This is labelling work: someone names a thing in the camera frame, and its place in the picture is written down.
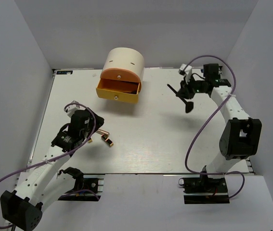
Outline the rose gold lipstick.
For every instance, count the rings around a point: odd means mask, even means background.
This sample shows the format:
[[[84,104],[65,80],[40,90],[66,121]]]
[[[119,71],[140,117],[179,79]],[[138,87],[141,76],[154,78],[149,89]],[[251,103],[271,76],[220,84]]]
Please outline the rose gold lipstick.
[[[109,136],[109,132],[107,132],[107,131],[104,131],[104,130],[101,130],[101,129],[98,129],[97,131],[96,131],[98,134],[100,134],[100,135],[106,135],[106,136]]]

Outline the black fan brush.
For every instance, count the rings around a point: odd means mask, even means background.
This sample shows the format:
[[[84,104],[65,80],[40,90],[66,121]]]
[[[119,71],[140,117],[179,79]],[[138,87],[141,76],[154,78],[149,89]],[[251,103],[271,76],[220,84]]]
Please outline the black fan brush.
[[[193,102],[189,102],[186,99],[184,99],[183,97],[179,96],[178,92],[170,84],[167,84],[167,86],[170,88],[170,90],[172,92],[175,93],[176,97],[179,98],[185,104],[185,112],[186,113],[190,113],[193,110],[193,108],[194,108],[194,103]]]

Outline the cream round drawer organizer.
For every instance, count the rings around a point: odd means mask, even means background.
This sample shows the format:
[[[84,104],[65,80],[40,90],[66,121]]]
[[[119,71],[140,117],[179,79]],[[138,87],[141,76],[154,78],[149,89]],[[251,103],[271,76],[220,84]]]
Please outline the cream round drawer organizer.
[[[138,51],[118,47],[112,49],[106,59],[100,81],[96,87],[101,99],[136,104],[142,89],[144,57]],[[129,94],[138,90],[138,94]]]

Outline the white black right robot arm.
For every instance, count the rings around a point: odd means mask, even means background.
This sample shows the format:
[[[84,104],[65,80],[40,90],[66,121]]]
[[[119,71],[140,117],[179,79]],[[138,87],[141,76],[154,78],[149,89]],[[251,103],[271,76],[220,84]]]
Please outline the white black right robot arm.
[[[186,112],[193,109],[191,99],[197,93],[204,93],[217,105],[225,121],[219,152],[210,164],[204,166],[199,180],[200,188],[210,192],[216,188],[217,180],[222,179],[234,165],[257,153],[262,123],[244,111],[233,93],[234,85],[221,77],[218,64],[204,65],[200,80],[193,77],[190,65],[182,64],[179,73],[183,81],[176,95],[184,100]]]

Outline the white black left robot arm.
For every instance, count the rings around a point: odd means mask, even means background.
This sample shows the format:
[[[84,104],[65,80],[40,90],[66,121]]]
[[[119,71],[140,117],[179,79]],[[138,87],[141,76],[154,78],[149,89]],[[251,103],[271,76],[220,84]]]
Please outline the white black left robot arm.
[[[3,218],[24,231],[34,230],[43,212],[65,192],[83,189],[83,173],[61,167],[104,124],[104,119],[87,109],[75,110],[69,117],[70,122],[59,129],[51,142],[43,164],[35,167],[12,192],[5,191],[0,197]]]

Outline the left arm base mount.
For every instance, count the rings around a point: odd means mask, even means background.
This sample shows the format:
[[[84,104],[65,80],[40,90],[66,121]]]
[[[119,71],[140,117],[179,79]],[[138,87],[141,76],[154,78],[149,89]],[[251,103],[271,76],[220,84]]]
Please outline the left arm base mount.
[[[92,201],[98,202],[104,186],[104,175],[88,175],[73,167],[59,170],[59,176],[70,175],[74,179],[74,187],[63,194],[59,201]]]

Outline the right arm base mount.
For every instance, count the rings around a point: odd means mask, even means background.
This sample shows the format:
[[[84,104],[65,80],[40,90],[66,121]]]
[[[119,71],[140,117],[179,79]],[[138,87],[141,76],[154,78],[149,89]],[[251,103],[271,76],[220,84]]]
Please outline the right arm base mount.
[[[180,178],[184,203],[189,205],[228,204],[230,202],[225,178],[200,177]]]

